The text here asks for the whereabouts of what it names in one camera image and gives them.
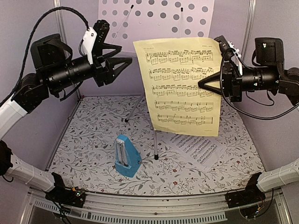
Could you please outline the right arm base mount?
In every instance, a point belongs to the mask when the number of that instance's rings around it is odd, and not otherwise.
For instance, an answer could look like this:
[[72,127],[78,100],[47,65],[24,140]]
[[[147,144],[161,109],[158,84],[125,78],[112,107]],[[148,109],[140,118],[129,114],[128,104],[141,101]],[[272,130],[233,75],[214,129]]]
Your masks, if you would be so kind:
[[253,174],[244,189],[228,191],[226,193],[225,200],[229,208],[257,203],[266,198],[265,194],[257,187],[257,180],[261,174],[261,172]]

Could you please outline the blue metronome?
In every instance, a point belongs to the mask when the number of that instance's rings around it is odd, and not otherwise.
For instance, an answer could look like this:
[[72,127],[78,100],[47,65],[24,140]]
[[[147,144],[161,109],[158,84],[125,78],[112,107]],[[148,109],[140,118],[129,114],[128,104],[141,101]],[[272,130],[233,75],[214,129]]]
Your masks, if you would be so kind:
[[119,135],[115,140],[115,169],[125,176],[133,178],[137,173],[142,159],[140,153],[125,135]]

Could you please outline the yellow sheet music page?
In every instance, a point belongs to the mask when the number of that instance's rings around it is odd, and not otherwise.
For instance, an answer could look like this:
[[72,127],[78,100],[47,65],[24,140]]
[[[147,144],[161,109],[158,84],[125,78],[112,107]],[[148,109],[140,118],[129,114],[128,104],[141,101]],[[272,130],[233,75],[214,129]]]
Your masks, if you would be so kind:
[[211,38],[134,42],[152,125],[156,131],[216,137],[220,95],[198,86],[220,70],[221,52]]

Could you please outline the lilac music stand with tripod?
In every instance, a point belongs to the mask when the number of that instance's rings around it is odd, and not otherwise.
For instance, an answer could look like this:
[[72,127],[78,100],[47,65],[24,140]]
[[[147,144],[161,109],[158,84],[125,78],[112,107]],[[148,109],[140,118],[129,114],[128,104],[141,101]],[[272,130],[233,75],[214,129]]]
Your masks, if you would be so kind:
[[99,18],[110,24],[106,41],[136,55],[136,41],[209,38],[213,9],[212,0],[101,0]]

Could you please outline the front aluminium rail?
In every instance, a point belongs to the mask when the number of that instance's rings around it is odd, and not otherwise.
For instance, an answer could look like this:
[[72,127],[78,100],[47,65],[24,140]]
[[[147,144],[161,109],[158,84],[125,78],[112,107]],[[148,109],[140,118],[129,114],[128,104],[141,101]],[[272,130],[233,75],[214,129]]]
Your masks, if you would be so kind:
[[66,212],[30,189],[21,215],[23,224],[290,224],[282,190],[263,201],[230,208],[226,192],[192,196],[121,196],[87,192],[83,207]]

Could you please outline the floral table mat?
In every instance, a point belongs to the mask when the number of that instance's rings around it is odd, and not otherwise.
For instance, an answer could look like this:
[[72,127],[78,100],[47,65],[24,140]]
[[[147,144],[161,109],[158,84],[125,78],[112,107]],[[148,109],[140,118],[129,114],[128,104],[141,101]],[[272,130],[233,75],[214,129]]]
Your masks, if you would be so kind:
[[[115,169],[115,139],[129,137],[142,163],[134,177]],[[263,171],[259,154],[239,114],[221,105],[220,133],[224,146],[213,165],[202,169],[184,147],[199,138],[154,133],[145,99],[137,96],[86,97],[81,100],[52,160],[50,171],[67,186],[88,191],[139,196],[195,195],[241,189]]]

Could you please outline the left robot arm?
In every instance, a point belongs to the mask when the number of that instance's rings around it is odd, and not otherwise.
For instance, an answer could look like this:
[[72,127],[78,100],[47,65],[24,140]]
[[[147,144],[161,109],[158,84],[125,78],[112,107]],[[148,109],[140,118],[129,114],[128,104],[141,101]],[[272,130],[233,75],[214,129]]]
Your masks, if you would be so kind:
[[[44,37],[31,45],[31,55],[36,69],[21,79],[16,93],[0,107],[0,135],[3,137],[14,124],[36,109],[50,94],[59,97],[67,87],[93,78],[98,87],[111,84],[133,61],[131,57],[115,57],[121,46],[106,44],[97,38],[92,50],[92,62],[86,56],[76,59],[66,57],[72,49],[61,41],[60,34]],[[56,173],[39,170],[22,162],[4,141],[0,142],[0,174],[18,178],[43,190],[60,203],[69,199],[74,190],[65,187]]]

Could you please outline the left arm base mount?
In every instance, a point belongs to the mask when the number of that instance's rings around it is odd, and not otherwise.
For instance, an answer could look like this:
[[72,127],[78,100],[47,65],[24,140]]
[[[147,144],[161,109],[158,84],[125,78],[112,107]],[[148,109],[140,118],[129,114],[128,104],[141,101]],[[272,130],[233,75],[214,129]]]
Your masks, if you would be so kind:
[[54,177],[54,188],[45,192],[45,198],[53,202],[83,208],[85,203],[85,189],[79,187],[66,187],[61,175],[52,172]]

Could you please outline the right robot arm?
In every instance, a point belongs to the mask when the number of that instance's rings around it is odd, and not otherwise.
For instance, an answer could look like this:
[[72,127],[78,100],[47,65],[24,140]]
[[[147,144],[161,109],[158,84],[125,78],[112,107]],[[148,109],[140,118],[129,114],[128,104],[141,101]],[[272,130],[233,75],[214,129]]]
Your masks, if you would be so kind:
[[[220,71],[198,82],[201,89],[212,91],[223,96],[229,106],[233,102],[241,102],[243,92],[266,90],[276,95],[284,94],[290,100],[292,108],[272,117],[260,117],[248,112],[238,112],[259,120],[274,120],[285,116],[299,107],[299,69],[284,69],[284,47],[279,38],[258,37],[255,39],[255,50],[252,54],[252,66],[249,67],[241,60],[241,55],[234,45],[224,36],[215,38],[218,42],[222,61]],[[252,203],[264,192],[297,182],[299,180],[299,161],[281,166],[268,172],[252,175],[241,191],[245,203]]]

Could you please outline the white sheet music page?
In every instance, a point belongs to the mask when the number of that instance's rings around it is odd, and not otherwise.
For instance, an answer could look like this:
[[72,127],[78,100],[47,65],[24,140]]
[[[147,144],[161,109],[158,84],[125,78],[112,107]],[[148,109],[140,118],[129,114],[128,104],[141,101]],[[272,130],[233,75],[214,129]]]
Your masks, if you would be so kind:
[[164,135],[163,140],[178,150],[181,156],[203,170],[209,170],[227,149],[214,137],[167,133]]

